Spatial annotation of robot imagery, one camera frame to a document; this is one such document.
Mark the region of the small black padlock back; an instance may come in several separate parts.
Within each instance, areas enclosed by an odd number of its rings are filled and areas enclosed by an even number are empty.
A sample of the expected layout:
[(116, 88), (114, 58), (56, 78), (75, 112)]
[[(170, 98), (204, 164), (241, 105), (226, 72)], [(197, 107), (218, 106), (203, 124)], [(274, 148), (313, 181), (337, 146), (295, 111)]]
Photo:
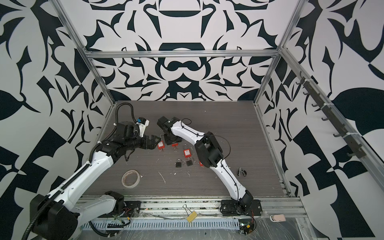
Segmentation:
[(176, 168), (181, 168), (183, 165), (183, 162), (181, 159), (177, 159), (176, 163), (175, 163), (175, 167)]

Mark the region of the small black padlock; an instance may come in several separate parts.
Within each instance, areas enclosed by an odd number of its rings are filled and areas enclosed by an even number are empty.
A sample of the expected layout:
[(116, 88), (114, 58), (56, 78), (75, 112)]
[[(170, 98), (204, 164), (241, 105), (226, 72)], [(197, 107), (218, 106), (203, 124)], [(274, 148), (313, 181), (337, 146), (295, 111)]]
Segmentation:
[(187, 164), (188, 167), (192, 166), (193, 165), (192, 159), (191, 158), (187, 158), (186, 164)]
[(176, 163), (175, 163), (175, 167), (176, 168), (181, 168), (183, 165), (183, 162), (181, 159), (177, 159)]

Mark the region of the small black padlock front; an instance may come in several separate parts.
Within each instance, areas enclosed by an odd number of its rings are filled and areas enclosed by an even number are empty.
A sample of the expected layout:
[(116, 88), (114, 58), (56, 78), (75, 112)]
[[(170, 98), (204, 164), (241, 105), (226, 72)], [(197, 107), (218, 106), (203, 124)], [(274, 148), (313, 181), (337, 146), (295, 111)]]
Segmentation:
[(186, 164), (187, 164), (188, 167), (192, 166), (193, 165), (192, 159), (191, 158), (187, 158)]

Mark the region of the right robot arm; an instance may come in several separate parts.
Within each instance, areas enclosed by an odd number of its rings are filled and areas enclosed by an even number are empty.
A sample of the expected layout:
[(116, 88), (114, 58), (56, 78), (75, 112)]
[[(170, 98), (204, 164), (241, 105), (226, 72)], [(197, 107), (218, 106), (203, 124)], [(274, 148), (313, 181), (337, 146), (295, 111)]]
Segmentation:
[(157, 125), (164, 131), (167, 141), (172, 143), (182, 139), (194, 145), (199, 161), (204, 167), (214, 171), (222, 181), (235, 201), (237, 211), (244, 213), (249, 210), (254, 198), (230, 170), (216, 135), (211, 132), (199, 132), (176, 117), (161, 117)]

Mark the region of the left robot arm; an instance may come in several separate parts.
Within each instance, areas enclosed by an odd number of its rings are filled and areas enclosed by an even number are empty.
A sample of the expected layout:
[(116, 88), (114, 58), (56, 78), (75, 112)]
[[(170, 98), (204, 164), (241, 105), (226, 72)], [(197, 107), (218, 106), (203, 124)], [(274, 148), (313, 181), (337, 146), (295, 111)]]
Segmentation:
[(136, 121), (114, 124), (113, 131), (91, 150), (89, 160), (69, 179), (47, 195), (37, 195), (30, 202), (30, 223), (22, 239), (35, 233), (46, 240), (68, 240), (80, 226), (105, 214), (119, 212), (123, 207), (120, 194), (107, 193), (76, 207), (84, 192), (127, 151), (153, 150), (161, 137), (146, 136), (149, 123)]

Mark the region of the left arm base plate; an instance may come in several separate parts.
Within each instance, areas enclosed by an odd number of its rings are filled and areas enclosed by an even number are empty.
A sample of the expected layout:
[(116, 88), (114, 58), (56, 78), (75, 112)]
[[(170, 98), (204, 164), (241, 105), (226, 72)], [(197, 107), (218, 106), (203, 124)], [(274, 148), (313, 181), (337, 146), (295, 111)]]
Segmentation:
[(101, 218), (111, 218), (113, 216), (118, 217), (133, 217), (140, 213), (141, 201), (120, 201), (118, 202), (113, 211), (104, 215)]

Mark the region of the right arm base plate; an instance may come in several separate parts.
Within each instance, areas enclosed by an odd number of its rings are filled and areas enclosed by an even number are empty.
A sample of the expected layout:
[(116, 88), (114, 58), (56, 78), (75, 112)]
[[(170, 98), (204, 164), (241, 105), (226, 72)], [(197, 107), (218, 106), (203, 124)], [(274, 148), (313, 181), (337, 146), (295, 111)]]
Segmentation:
[(259, 200), (253, 200), (247, 209), (235, 200), (221, 200), (219, 208), (223, 216), (261, 216), (263, 209)]

